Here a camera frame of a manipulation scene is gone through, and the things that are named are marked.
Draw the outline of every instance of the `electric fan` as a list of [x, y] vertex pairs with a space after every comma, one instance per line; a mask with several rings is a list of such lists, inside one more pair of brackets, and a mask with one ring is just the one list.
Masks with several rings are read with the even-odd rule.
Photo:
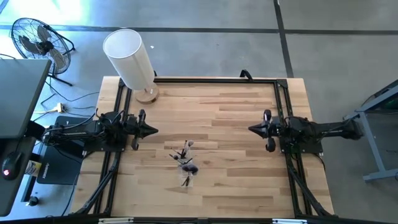
[[[75, 50], [72, 41], [60, 35], [44, 22], [30, 18], [20, 18], [13, 23], [11, 39], [24, 58], [51, 60], [50, 71], [52, 74], [49, 76], [72, 86], [55, 76], [55, 74], [65, 72], [70, 65], [70, 52]], [[64, 40], [72, 44], [72, 49], [68, 48]]]

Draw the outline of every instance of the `concrete floor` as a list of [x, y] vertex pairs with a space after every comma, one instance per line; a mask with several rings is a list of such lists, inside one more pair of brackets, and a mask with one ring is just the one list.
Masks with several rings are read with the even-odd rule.
[[[0, 14], [0, 25], [19, 17], [33, 17], [54, 25], [104, 27], [220, 27], [277, 29], [272, 0], [10, 0]], [[397, 30], [394, 0], [280, 0], [286, 29]], [[0, 53], [21, 57], [0, 30]], [[116, 75], [102, 51], [109, 32], [61, 32], [74, 41], [77, 51], [72, 64], [60, 78], [70, 88], [54, 82], [67, 98], [99, 91], [102, 77]], [[286, 77], [279, 34], [141, 33], [152, 65], [160, 76], [236, 77], [248, 69], [254, 77]], [[287, 35], [295, 77], [304, 78], [317, 122], [339, 121], [369, 96], [393, 82], [398, 64], [395, 35]], [[50, 96], [44, 87], [40, 100]], [[69, 107], [94, 106], [96, 95], [73, 103], [53, 97], [46, 102]], [[91, 114], [93, 110], [73, 110]], [[57, 114], [38, 123], [50, 125]], [[398, 182], [378, 180], [369, 184], [362, 176], [376, 171], [367, 140], [323, 140], [326, 176], [335, 213], [345, 218], [397, 222]], [[20, 195], [8, 217], [60, 215], [72, 188], [36, 184], [34, 192], [42, 204], [25, 207]]]

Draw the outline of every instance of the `fan stand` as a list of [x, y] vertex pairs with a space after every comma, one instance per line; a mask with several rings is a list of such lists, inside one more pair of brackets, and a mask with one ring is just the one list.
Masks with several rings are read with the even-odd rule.
[[[67, 42], [69, 42], [70, 44], [72, 44], [72, 48], [71, 48], [70, 50], [68, 50], [67, 52], [63, 53], [63, 55], [68, 54], [68, 53], [71, 52], [72, 50], [76, 50], [75, 44], [73, 44], [73, 42], [70, 41], [68, 38], [66, 38], [66, 37], [64, 37], [63, 35], [59, 34], [57, 31], [55, 31], [55, 29], [51, 28], [49, 25], [44, 25], [43, 27], [46, 28], [46, 29], [48, 29], [48, 30], [51, 30], [52, 32], [54, 32], [55, 34], [57, 34], [58, 36], [60, 36], [61, 38], [63, 38], [63, 39], [66, 40]], [[55, 65], [54, 65], [54, 67], [53, 67], [52, 74], [48, 74], [47, 77], [53, 78], [53, 79], [55, 79], [55, 80], [58, 80], [58, 81], [60, 81], [60, 82], [62, 82], [62, 83], [64, 83], [64, 84], [67, 84], [68, 86], [73, 86], [71, 83], [69, 83], [69, 82], [67, 82], [67, 81], [65, 81], [65, 80], [62, 80], [62, 79], [60, 79], [60, 78], [58, 78], [58, 77], [55, 76]]]

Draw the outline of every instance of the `white lampshade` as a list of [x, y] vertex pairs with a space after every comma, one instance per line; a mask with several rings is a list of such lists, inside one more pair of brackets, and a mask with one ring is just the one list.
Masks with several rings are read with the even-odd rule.
[[154, 69], [139, 33], [117, 30], [105, 38], [103, 49], [127, 87], [143, 90], [153, 84]]

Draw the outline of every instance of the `wooden plank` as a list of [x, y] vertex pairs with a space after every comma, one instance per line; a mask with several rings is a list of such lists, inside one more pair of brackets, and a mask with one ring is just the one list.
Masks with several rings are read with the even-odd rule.
[[[119, 77], [104, 77], [97, 105], [99, 113], [113, 110], [118, 81]], [[287, 81], [294, 115], [311, 119], [303, 80]], [[158, 86], [160, 96], [153, 104], [142, 105], [134, 96], [131, 98], [129, 113], [138, 114], [145, 109], [147, 124], [158, 128], [159, 133], [140, 140], [138, 151], [131, 150], [129, 138], [119, 167], [113, 216], [293, 216], [284, 155], [278, 150], [265, 151], [266, 142], [248, 131], [248, 126], [261, 122], [264, 109], [276, 114], [272, 85]], [[173, 150], [181, 149], [187, 139], [195, 142], [191, 153], [200, 168], [193, 187], [188, 189], [181, 188], [176, 162], [169, 156], [174, 154]], [[96, 152], [83, 162], [72, 211], [78, 210], [98, 185], [102, 161], [103, 153]], [[308, 187], [333, 212], [321, 162], [315, 156], [303, 155], [303, 163]], [[298, 195], [303, 208], [300, 190]]]

